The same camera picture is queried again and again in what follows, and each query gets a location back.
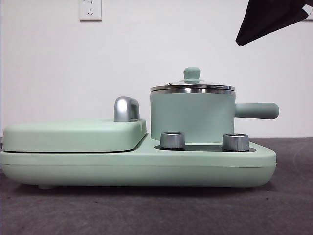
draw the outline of lid handle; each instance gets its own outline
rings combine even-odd
[[[199,79],[200,77],[200,69],[198,67],[187,67],[184,70],[184,78],[185,80],[189,79]]]

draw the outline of gray table surface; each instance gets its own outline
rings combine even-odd
[[[313,138],[254,138],[277,153],[256,188],[58,187],[1,174],[2,235],[313,234]]]

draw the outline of power outlet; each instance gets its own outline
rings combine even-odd
[[[79,0],[81,21],[102,20],[102,0]]]
[[[304,21],[313,21],[313,7],[309,5],[305,5],[303,10],[309,15]]]

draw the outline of black cloth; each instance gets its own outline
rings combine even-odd
[[[276,171],[255,188],[58,187],[1,175],[2,235],[311,235],[313,138],[251,138]]]
[[[245,45],[306,19],[308,14],[302,9],[306,4],[313,6],[313,0],[250,0],[237,44]]]

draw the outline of pot lid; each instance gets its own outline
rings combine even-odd
[[[220,85],[215,82],[208,82],[200,79],[200,69],[198,67],[187,67],[184,70],[184,80],[168,83],[164,86],[152,87],[150,90],[160,91],[160,90],[169,90],[169,89],[220,89],[235,91],[235,88],[232,86]]]

